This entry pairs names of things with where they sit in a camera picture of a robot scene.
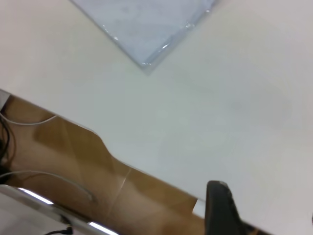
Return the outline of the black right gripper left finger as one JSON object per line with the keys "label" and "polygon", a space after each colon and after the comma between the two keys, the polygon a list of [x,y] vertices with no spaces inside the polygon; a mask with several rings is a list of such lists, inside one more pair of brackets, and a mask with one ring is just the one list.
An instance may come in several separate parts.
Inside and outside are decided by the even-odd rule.
{"label": "black right gripper left finger", "polygon": [[257,229],[244,223],[226,183],[209,181],[206,187],[204,230],[206,235],[255,235]]}

